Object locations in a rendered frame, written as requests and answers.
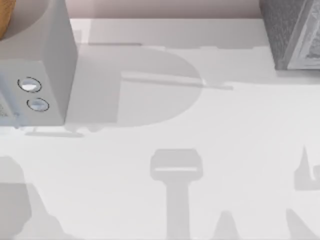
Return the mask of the large microwave knob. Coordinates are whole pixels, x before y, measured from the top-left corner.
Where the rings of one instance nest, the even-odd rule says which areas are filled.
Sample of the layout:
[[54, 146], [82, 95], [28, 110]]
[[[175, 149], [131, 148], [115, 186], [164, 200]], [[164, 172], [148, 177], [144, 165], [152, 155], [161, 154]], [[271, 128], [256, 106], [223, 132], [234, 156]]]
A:
[[25, 77], [17, 80], [18, 86], [27, 93], [37, 93], [42, 89], [40, 81], [33, 77]]

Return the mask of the small microwave knob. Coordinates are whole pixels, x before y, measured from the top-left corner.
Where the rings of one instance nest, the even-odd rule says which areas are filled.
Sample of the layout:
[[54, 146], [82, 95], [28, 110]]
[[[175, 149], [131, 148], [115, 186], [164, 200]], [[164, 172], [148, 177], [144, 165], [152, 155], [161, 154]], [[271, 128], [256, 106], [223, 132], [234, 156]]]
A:
[[33, 98], [26, 101], [27, 106], [35, 112], [46, 112], [50, 105], [43, 98]]

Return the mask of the wooden bowl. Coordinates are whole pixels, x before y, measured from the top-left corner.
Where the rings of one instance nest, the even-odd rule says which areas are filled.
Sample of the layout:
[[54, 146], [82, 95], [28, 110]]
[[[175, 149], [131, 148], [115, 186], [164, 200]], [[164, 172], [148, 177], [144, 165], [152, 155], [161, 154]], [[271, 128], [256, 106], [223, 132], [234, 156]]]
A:
[[0, 40], [8, 30], [17, 0], [0, 0]]

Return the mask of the pale microwave oven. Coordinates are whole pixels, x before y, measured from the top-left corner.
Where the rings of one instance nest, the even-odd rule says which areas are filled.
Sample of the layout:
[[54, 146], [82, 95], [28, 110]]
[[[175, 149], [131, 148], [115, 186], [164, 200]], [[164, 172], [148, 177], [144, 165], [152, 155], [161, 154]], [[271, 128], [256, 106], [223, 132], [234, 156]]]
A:
[[[66, 0], [16, 0], [0, 40], [0, 127], [61, 126], [65, 123], [78, 60]], [[18, 79], [40, 81], [39, 92], [25, 92]], [[42, 98], [45, 112], [27, 100]]]

